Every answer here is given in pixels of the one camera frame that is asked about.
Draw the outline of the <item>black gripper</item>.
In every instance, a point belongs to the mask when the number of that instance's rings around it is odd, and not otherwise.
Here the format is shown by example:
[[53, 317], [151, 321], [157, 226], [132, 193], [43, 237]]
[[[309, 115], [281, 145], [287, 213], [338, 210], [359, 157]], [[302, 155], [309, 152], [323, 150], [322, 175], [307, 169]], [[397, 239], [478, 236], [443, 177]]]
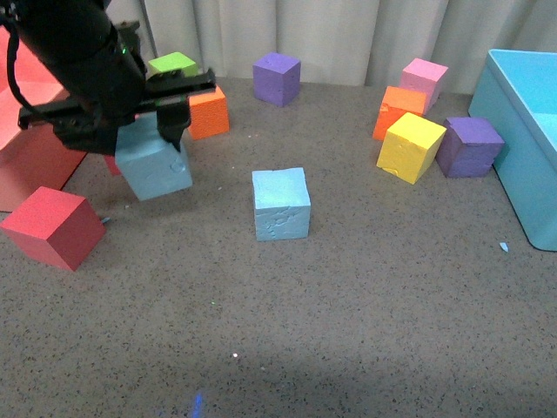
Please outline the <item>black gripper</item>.
[[20, 128], [49, 123], [69, 149], [112, 155], [118, 130], [136, 115], [156, 112], [159, 135], [181, 152], [191, 124], [188, 97], [213, 91], [213, 71], [186, 77], [168, 71], [147, 78], [130, 47], [109, 21], [20, 24], [17, 34], [69, 92], [62, 101], [23, 103]]

